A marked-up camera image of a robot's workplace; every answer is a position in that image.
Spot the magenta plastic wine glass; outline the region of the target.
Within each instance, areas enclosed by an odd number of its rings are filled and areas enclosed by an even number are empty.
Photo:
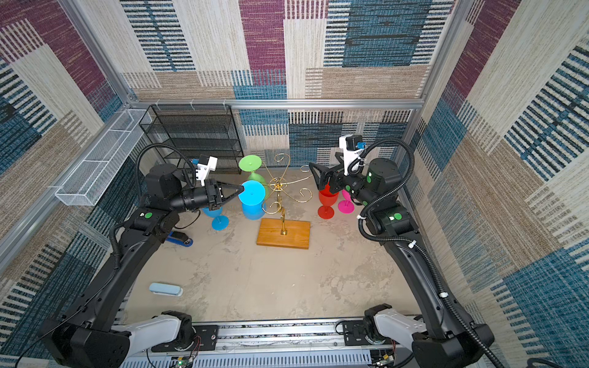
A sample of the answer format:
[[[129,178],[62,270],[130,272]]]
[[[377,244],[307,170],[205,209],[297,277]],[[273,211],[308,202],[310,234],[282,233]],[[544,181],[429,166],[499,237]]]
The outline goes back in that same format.
[[[351,194],[347,190],[342,190],[342,201],[337,204],[337,208],[341,213],[351,214],[355,210],[355,205],[351,199]]]

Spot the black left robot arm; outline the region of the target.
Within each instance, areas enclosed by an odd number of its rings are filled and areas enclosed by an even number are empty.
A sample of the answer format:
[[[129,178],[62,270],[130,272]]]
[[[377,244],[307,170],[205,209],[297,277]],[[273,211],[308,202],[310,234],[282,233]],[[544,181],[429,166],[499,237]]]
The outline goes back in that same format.
[[[244,190],[241,185],[180,173],[172,164],[154,166],[147,191],[129,219],[109,233],[113,252],[90,285],[59,319],[46,319],[39,338],[55,361],[68,367],[119,367],[153,346],[193,341],[192,319],[167,312],[139,324],[114,326],[119,306],[151,256],[167,240],[181,213],[217,210]]]

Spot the blue plastic wine glass front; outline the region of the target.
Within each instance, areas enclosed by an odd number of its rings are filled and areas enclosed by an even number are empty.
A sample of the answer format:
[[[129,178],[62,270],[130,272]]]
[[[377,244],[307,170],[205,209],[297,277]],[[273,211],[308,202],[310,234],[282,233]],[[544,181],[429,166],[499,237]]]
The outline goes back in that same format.
[[[212,219],[212,228],[216,231],[222,231],[229,226],[229,218],[222,214],[223,208],[209,210],[204,208],[203,213]]]

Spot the blue plastic wine glass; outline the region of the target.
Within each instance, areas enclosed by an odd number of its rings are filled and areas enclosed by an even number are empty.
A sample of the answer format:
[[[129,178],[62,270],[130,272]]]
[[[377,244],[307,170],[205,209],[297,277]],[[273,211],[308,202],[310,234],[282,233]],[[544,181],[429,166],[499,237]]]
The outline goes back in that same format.
[[[229,226],[229,218],[222,214],[223,208],[209,210],[204,208],[203,213],[212,219],[212,228],[216,231],[222,231]]]
[[[262,209],[266,196],[265,187],[254,180],[248,180],[242,186],[244,191],[239,194],[239,200],[244,216],[253,221],[261,219],[265,214]]]

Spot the red plastic wine glass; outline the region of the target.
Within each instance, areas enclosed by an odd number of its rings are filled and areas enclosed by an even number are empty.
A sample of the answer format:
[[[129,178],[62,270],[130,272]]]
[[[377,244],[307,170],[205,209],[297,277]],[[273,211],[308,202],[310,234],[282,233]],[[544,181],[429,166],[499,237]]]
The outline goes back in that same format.
[[[318,209],[318,215],[322,219],[331,219],[334,217],[334,204],[337,202],[339,193],[332,193],[331,187],[327,184],[325,188],[318,192],[321,206]]]

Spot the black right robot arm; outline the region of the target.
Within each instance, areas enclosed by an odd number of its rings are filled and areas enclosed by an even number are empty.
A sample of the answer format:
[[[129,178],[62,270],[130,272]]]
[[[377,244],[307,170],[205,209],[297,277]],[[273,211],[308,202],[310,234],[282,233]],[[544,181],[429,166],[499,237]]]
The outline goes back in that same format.
[[[369,308],[363,318],[366,341],[398,343],[421,367],[467,367],[482,357],[495,367],[502,366],[490,349],[495,340],[490,327],[475,322],[458,302],[423,248],[417,222],[397,200],[410,175],[401,174],[391,159],[373,159],[366,173],[361,170],[361,158],[351,161],[352,171],[342,153],[337,159],[339,164],[331,168],[310,163],[317,188],[345,192],[361,206],[360,234],[383,246],[395,261],[421,314],[420,320],[414,320],[388,304]]]

